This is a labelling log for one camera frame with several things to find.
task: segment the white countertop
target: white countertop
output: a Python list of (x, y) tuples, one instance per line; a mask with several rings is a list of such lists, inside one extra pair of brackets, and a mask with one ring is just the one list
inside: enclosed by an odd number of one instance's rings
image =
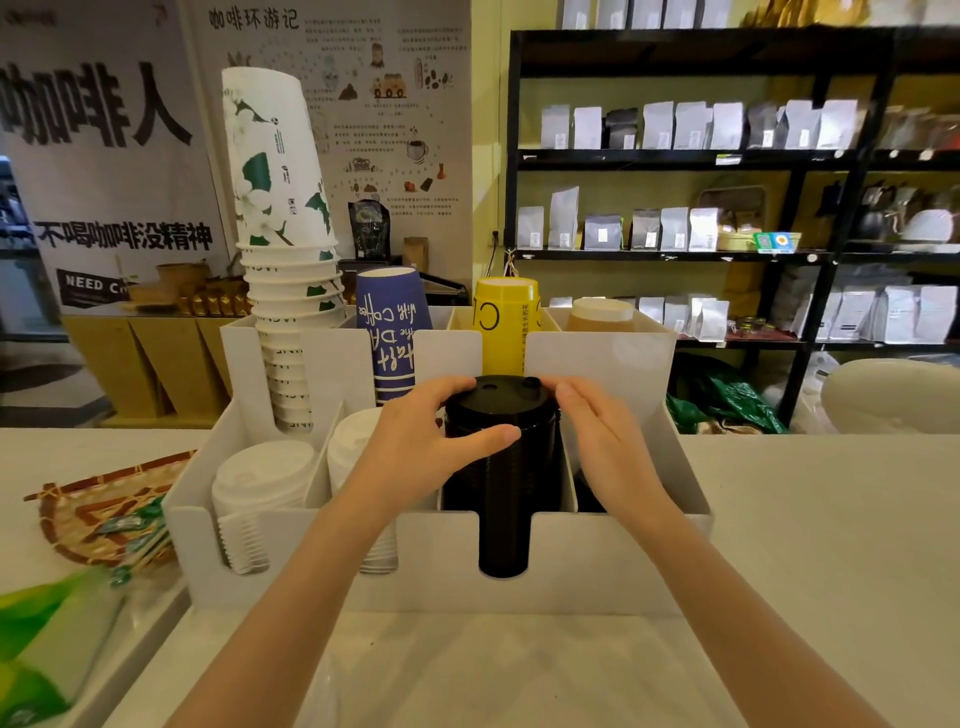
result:
[[(206, 430), (0, 429), (0, 594), (57, 581), (81, 567), (40, 532), (37, 503), (23, 497), (44, 483), (109, 473), (199, 447)], [(189, 606), (175, 565), (132, 583), (104, 650), (68, 713), (42, 728), (99, 728)]]
[[(684, 437), (713, 541), (896, 726), (960, 726), (960, 437)], [(106, 728), (160, 728), (239, 623), (190, 610)], [(682, 619), (341, 616), (345, 728), (742, 726)]]

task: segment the wall poster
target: wall poster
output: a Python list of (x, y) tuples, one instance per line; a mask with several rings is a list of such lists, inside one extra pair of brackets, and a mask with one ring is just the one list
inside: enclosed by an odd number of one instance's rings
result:
[(355, 257), (348, 203), (374, 199), (390, 210), (394, 255), (404, 237), (428, 237), (430, 272), (469, 283), (469, 0), (189, 5), (226, 190), (221, 70), (289, 73), (303, 85), (340, 255)]
[(67, 310), (229, 262), (171, 0), (0, 0), (0, 131)]

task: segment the black sign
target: black sign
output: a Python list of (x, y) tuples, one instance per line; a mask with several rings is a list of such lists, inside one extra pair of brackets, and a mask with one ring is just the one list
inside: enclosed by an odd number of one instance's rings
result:
[(128, 299), (127, 285), (122, 279), (108, 279), (58, 268), (57, 285), (60, 287), (62, 304), (75, 308), (92, 308)]

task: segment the green bag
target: green bag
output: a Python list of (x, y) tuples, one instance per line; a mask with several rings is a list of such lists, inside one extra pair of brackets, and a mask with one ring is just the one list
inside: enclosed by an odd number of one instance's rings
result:
[[(696, 432), (696, 423), (707, 418), (753, 425), (768, 435), (788, 433), (770, 405), (739, 371), (710, 356), (674, 355), (667, 407), (677, 429), (684, 434)], [(703, 419), (696, 419), (697, 413)]]

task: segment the metal shelf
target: metal shelf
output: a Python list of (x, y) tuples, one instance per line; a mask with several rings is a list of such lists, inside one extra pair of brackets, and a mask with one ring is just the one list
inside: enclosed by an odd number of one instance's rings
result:
[(640, 170), (740, 169), (844, 171), (855, 158), (853, 150), (810, 151), (743, 149), (711, 150), (649, 149), (520, 149), (517, 169), (533, 171), (635, 172)]
[(958, 28), (519, 31), (520, 78), (960, 72)]
[(884, 344), (879, 341), (825, 341), (818, 342), (817, 352), (881, 352), (881, 353), (943, 353), (960, 352), (960, 341), (943, 344)]
[(960, 150), (877, 149), (870, 161), (875, 172), (960, 172)]
[(829, 261), (827, 251), (802, 251), (800, 253), (768, 255), (764, 253), (740, 253), (716, 251), (715, 253), (666, 253), (664, 251), (551, 251), (516, 250), (517, 260), (592, 260), (603, 262), (681, 262), (706, 261), (794, 263), (800, 265), (823, 265)]

